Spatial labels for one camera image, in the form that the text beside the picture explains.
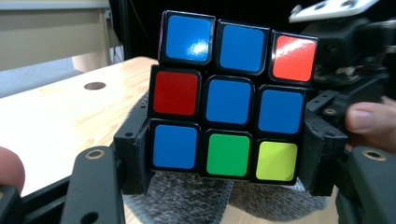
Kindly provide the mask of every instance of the wooden table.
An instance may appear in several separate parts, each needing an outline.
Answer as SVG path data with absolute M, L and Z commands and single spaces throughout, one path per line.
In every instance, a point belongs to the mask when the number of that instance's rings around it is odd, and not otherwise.
M 80 151 L 110 145 L 131 107 L 148 90 L 154 63 L 134 58 L 0 99 L 0 146 L 16 152 L 25 166 L 22 196 L 70 175 Z M 84 88 L 95 82 L 106 86 Z M 140 223 L 126 206 L 125 213 L 127 223 Z M 228 206 L 223 223 L 271 222 Z M 291 223 L 337 223 L 333 197 L 326 210 Z

